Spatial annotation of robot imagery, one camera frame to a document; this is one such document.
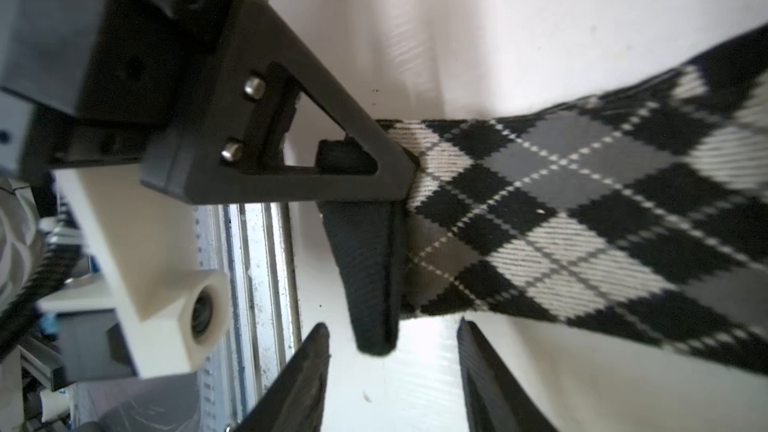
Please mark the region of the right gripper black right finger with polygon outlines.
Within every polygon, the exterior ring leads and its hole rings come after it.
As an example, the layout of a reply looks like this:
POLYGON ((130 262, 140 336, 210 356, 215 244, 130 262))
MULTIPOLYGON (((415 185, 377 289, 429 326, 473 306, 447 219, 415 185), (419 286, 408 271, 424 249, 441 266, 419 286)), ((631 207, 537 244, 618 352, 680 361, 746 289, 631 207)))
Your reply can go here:
POLYGON ((473 321, 463 319, 457 344, 471 431, 554 431, 473 321))

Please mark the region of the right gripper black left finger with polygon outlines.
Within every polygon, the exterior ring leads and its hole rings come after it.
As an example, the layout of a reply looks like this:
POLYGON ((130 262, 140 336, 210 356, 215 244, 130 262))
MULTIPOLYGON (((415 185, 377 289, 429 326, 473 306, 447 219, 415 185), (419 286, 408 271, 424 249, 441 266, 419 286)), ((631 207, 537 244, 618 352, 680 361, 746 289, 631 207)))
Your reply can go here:
POLYGON ((319 431, 327 390, 330 334, 318 323, 234 431, 319 431))

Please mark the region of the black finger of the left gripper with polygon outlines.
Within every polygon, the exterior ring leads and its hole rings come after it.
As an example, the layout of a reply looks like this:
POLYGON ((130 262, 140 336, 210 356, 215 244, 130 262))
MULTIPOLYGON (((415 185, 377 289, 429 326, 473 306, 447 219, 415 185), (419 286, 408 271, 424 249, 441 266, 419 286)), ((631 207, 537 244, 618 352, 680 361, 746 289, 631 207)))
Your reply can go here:
POLYGON ((192 57, 141 183, 189 204, 404 199, 416 167, 264 0, 232 0, 210 53, 192 57), (373 161, 368 173, 288 165, 300 98, 373 161))

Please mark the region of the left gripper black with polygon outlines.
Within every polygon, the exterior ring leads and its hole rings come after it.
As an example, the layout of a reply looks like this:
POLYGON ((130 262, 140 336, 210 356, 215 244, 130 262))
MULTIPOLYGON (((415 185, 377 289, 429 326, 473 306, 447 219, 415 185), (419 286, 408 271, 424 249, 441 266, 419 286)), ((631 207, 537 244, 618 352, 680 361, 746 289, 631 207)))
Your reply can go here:
POLYGON ((149 161, 232 0, 1 0, 1 164, 149 161))

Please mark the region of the black grey argyle sock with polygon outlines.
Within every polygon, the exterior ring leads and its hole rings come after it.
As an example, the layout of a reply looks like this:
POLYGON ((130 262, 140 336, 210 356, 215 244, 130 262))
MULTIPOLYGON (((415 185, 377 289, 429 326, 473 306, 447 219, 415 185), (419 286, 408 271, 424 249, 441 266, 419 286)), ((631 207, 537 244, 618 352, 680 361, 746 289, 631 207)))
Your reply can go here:
POLYGON ((767 371, 767 30, 487 120, 385 120, 407 199, 318 206, 360 350, 487 311, 767 371))

